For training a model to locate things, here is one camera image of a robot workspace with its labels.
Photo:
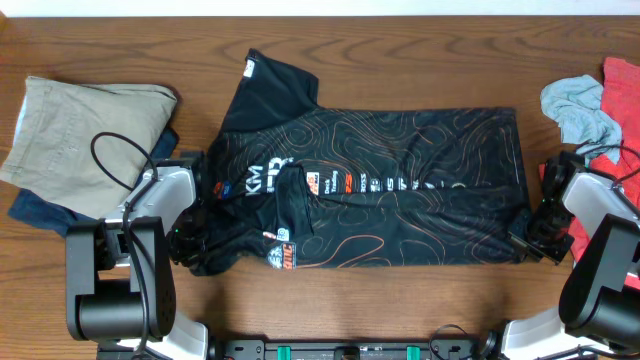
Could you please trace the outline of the folded beige trousers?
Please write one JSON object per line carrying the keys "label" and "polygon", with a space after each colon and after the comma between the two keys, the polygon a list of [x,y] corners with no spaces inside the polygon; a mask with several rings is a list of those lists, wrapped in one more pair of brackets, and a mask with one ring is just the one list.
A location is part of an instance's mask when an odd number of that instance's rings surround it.
{"label": "folded beige trousers", "polygon": [[129,196],[177,98],[147,84],[25,81],[20,127],[3,181],[100,218]]}

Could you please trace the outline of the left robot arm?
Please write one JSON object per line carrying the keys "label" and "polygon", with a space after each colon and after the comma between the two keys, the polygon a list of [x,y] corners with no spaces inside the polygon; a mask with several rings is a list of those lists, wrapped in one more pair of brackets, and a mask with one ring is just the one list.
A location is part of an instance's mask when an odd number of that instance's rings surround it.
{"label": "left robot arm", "polygon": [[126,199],[66,238],[66,324],[99,359],[206,359],[209,332],[177,306],[174,264],[206,244],[203,154],[152,162]]}

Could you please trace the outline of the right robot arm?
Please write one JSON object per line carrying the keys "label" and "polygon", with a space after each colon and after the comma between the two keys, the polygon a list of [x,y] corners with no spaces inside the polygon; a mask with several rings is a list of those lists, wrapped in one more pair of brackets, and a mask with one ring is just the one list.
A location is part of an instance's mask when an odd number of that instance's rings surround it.
{"label": "right robot arm", "polygon": [[577,220],[589,242],[576,261],[558,306],[489,333],[477,359],[636,359],[639,291],[626,283],[639,271],[639,210],[622,181],[592,170],[583,156],[563,151],[547,160],[543,201],[511,223],[511,243],[535,261],[561,262]]}

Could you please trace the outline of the light blue grey shirt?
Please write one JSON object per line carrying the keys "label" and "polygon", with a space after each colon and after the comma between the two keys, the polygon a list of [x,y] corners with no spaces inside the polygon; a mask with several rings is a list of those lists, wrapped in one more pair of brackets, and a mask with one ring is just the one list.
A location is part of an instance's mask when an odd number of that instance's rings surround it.
{"label": "light blue grey shirt", "polygon": [[590,75],[557,80],[540,94],[542,113],[557,123],[561,141],[581,145],[586,163],[599,155],[616,165],[620,160],[622,129],[601,109],[604,87]]}

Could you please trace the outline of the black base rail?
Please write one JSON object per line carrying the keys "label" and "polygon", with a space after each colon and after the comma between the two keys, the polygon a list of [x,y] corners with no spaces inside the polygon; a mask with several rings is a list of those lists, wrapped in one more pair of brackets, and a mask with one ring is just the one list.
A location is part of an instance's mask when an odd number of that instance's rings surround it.
{"label": "black base rail", "polygon": [[272,342],[261,339],[219,340],[190,347],[149,342],[141,359],[202,360],[464,360],[504,359],[498,334],[485,342],[464,332],[437,334],[425,342]]}

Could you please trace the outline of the red orange shirt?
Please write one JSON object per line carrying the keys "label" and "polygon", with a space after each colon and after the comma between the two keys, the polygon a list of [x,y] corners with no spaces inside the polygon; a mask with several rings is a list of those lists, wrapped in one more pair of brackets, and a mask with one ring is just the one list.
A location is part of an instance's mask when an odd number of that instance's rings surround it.
{"label": "red orange shirt", "polygon": [[621,178],[639,168],[639,67],[623,59],[608,57],[604,60],[603,72],[601,109],[622,129],[620,160],[614,165],[605,155],[599,155],[587,164]]}

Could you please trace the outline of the black printed cycling jersey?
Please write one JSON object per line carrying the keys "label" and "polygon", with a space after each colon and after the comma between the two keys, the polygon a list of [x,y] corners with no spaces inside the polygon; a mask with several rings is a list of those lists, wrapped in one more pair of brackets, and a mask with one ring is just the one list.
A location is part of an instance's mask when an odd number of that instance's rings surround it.
{"label": "black printed cycling jersey", "polygon": [[245,256],[279,270],[517,264],[529,194],[511,108],[319,105],[318,79],[250,50],[207,154],[199,276]]}

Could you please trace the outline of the folded navy blue garment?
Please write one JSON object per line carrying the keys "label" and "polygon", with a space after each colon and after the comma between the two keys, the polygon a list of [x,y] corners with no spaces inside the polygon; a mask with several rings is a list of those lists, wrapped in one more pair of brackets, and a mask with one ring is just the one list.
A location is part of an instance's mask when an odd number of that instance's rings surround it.
{"label": "folded navy blue garment", "polygon": [[[151,158],[170,157],[178,142],[178,134],[169,127],[165,128],[151,150]],[[75,223],[91,220],[83,214],[47,202],[26,189],[19,191],[8,210],[8,215],[16,221],[35,228],[55,231],[61,237],[65,237],[68,229]]]}

